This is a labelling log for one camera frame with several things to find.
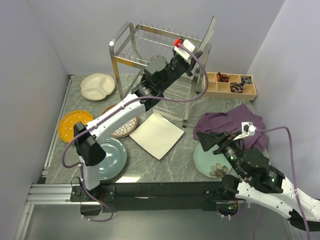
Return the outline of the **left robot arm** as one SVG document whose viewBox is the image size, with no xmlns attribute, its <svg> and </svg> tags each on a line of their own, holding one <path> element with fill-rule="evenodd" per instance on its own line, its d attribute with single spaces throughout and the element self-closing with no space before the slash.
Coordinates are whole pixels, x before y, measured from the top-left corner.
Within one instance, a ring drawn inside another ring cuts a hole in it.
<svg viewBox="0 0 320 240">
<path fill-rule="evenodd" d="M 128 120 L 148 112 L 160 101 L 170 102 L 171 99 L 164 96 L 168 87 L 183 74 L 191 75 L 195 65 L 205 70 L 200 61 L 202 54 L 201 50 L 175 47 L 170 61 L 162 55 L 152 57 L 143 71 L 141 81 L 121 102 L 86 124 L 77 122 L 74 125 L 72 141 L 80 161 L 80 179 L 84 183 L 82 195 L 88 201 L 94 201 L 100 195 L 99 164 L 106 157 L 102 144 Z"/>
</svg>

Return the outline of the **white square plate black rim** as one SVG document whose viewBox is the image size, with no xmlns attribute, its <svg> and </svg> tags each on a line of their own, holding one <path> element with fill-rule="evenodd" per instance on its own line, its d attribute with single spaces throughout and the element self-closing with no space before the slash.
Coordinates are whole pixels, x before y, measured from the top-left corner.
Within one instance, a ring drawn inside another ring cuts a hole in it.
<svg viewBox="0 0 320 240">
<path fill-rule="evenodd" d="M 202 55 L 208 55 L 211 49 L 211 44 L 209 43 L 212 35 L 214 34 L 215 31 L 215 26 L 216 26 L 216 18 L 213 16 L 211 18 L 211 22 L 209 24 L 209 27 L 206 31 L 206 34 L 201 42 L 201 44 L 198 47 L 197 52 L 202 51 Z"/>
</svg>

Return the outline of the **light green plate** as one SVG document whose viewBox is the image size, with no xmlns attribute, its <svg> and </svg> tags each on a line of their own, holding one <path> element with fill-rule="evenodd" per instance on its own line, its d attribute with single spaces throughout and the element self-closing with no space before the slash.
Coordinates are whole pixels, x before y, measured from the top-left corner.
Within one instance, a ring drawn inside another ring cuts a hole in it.
<svg viewBox="0 0 320 240">
<path fill-rule="evenodd" d="M 232 170 L 230 163 L 223 154 L 213 154 L 213 151 L 218 148 L 217 145 L 214 145 L 210 150 L 204 151 L 199 143 L 193 152 L 193 161 L 196 168 L 203 175 L 214 179 L 220 179 Z"/>
</svg>

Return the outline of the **cream square plate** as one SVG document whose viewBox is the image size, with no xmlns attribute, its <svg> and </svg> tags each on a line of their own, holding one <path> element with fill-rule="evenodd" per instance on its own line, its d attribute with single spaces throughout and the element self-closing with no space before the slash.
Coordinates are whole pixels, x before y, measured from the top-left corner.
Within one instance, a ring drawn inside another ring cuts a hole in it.
<svg viewBox="0 0 320 240">
<path fill-rule="evenodd" d="M 152 113 L 129 136 L 146 152 L 161 160 L 184 133 L 162 115 Z"/>
</svg>

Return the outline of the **cream divided plate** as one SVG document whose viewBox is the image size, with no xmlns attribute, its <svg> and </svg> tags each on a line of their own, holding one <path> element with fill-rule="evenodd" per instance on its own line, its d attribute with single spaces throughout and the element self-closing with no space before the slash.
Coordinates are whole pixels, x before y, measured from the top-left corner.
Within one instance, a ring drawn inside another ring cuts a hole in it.
<svg viewBox="0 0 320 240">
<path fill-rule="evenodd" d="M 111 95 L 116 88 L 115 80 L 102 73 L 87 76 L 80 84 L 81 95 L 89 101 L 101 101 Z"/>
</svg>

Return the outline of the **dark teal round plate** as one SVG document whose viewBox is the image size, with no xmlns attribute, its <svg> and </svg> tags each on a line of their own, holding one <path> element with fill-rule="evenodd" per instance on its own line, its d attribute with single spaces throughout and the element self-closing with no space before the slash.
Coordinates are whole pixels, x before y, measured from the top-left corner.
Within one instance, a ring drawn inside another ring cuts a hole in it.
<svg viewBox="0 0 320 240">
<path fill-rule="evenodd" d="M 101 147 L 106 155 L 99 164 L 99 172 L 122 171 L 127 163 L 127 150 L 123 143 L 116 138 L 109 137 Z"/>
</svg>

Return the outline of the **orange dotted scalloped plate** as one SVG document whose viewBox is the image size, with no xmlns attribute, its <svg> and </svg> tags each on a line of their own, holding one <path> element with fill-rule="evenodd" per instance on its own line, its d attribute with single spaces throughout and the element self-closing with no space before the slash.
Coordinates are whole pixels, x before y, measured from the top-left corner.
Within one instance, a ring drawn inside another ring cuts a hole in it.
<svg viewBox="0 0 320 240">
<path fill-rule="evenodd" d="M 86 110 L 75 110 L 67 113 L 57 127 L 59 138 L 63 142 L 69 143 L 74 137 L 74 125 L 79 121 L 85 125 L 93 119 L 93 115 Z"/>
</svg>

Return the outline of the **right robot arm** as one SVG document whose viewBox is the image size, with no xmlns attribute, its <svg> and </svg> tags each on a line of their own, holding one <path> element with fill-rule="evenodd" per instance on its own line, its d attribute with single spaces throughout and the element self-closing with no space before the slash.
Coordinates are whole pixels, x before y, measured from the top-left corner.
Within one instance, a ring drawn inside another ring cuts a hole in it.
<svg viewBox="0 0 320 240">
<path fill-rule="evenodd" d="M 320 201 L 295 188 L 293 183 L 258 149 L 248 151 L 235 134 L 197 132 L 202 149 L 217 149 L 214 155 L 223 155 L 236 172 L 225 175 L 219 184 L 222 198 L 238 198 L 273 210 L 300 230 L 320 230 Z"/>
</svg>

